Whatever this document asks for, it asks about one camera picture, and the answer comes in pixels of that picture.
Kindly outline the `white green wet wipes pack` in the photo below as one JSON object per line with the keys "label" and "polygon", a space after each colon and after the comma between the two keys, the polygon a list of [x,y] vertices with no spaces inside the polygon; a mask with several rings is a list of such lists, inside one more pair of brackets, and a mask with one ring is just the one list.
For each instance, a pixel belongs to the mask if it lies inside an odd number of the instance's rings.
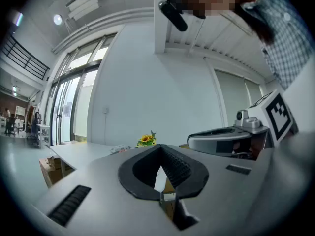
{"label": "white green wet wipes pack", "polygon": [[127,145],[117,145],[117,146],[113,146],[110,149],[110,153],[111,154],[115,154],[115,153],[120,153],[120,152],[124,152],[130,149],[130,146]]}

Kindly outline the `black metal railing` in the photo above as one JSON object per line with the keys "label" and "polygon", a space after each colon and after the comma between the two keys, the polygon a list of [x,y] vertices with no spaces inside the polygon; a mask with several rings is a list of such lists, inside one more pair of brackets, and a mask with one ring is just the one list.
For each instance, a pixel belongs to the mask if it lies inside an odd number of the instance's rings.
{"label": "black metal railing", "polygon": [[50,68],[27,51],[12,35],[7,35],[1,47],[3,54],[36,78],[44,80]]}

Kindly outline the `glass sliding door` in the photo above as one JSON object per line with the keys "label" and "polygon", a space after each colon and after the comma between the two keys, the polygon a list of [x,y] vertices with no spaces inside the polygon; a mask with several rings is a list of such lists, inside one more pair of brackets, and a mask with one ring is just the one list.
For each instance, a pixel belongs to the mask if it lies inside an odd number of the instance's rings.
{"label": "glass sliding door", "polygon": [[87,140],[90,98],[98,68],[115,34],[105,35],[67,53],[49,93],[44,123],[50,126],[50,144]]}

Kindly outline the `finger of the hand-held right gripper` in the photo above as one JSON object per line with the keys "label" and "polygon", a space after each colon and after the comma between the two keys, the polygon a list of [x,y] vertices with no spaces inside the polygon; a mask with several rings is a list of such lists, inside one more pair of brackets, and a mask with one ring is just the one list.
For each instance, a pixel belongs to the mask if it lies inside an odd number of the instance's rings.
{"label": "finger of the hand-held right gripper", "polygon": [[187,144],[192,150],[206,154],[232,154],[234,143],[248,140],[251,133],[237,127],[225,127],[194,133],[188,136]]}

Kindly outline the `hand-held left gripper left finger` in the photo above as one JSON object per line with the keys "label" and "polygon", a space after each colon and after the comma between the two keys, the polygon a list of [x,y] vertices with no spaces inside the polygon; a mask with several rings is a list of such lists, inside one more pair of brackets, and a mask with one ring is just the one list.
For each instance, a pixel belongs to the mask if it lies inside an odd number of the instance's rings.
{"label": "hand-held left gripper left finger", "polygon": [[176,232],[157,201],[135,198],[118,179],[118,168],[147,147],[109,155],[79,168],[53,185],[35,207],[48,215],[76,186],[90,192],[61,232]]}

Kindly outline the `brown cardboard box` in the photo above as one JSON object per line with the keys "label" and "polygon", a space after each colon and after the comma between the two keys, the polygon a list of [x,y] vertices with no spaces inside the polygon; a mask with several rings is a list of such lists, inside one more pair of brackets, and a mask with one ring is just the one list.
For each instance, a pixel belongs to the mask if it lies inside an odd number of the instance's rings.
{"label": "brown cardboard box", "polygon": [[48,188],[63,178],[61,160],[57,156],[39,159],[39,165]]}

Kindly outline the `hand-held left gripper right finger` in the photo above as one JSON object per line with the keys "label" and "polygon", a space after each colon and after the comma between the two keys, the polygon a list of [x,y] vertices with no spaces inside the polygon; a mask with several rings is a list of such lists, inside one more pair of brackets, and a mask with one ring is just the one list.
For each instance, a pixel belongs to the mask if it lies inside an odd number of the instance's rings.
{"label": "hand-held left gripper right finger", "polygon": [[256,161],[166,145],[160,155],[165,165],[176,162],[186,171],[176,187],[173,220],[161,221],[161,234],[265,234],[272,229],[271,148]]}

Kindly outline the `person's checked shirt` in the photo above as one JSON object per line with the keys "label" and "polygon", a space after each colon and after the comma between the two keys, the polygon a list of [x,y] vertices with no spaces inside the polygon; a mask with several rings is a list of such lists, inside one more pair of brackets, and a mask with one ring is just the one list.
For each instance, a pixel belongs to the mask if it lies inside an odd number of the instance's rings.
{"label": "person's checked shirt", "polygon": [[260,40],[261,51],[273,76],[288,89],[315,52],[307,24],[289,0],[256,0],[237,8],[270,33],[269,40]]}

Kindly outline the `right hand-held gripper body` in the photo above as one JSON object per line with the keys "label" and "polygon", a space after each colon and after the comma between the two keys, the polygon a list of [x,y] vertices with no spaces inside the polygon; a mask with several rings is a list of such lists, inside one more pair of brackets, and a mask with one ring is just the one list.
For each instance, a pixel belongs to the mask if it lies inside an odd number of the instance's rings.
{"label": "right hand-held gripper body", "polygon": [[278,90],[261,97],[244,110],[239,110],[234,125],[252,134],[269,131],[277,147],[293,125],[293,118]]}

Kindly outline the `white ceiling air conditioner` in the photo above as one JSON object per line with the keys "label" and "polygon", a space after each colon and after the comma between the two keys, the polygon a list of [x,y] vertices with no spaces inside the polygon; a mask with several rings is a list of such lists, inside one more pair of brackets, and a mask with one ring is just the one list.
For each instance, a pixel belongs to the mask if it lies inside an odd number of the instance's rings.
{"label": "white ceiling air conditioner", "polygon": [[70,13],[68,17],[77,21],[83,16],[99,8],[98,0],[70,0],[66,5]]}

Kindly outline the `artificial sunflower bouquet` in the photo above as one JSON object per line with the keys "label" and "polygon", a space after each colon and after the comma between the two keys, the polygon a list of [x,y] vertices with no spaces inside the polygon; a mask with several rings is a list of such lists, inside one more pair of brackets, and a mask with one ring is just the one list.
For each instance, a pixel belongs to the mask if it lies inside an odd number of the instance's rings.
{"label": "artificial sunflower bouquet", "polygon": [[151,130],[150,134],[142,135],[141,138],[138,140],[136,147],[146,147],[152,146],[156,144],[156,132]]}

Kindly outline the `white roller blind window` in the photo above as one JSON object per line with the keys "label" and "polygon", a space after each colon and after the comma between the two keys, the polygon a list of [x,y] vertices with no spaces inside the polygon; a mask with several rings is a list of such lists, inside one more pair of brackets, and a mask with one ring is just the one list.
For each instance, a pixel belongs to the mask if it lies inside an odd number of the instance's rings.
{"label": "white roller blind window", "polygon": [[232,126],[238,110],[244,110],[262,97],[260,86],[226,72],[215,71],[224,99],[228,125]]}

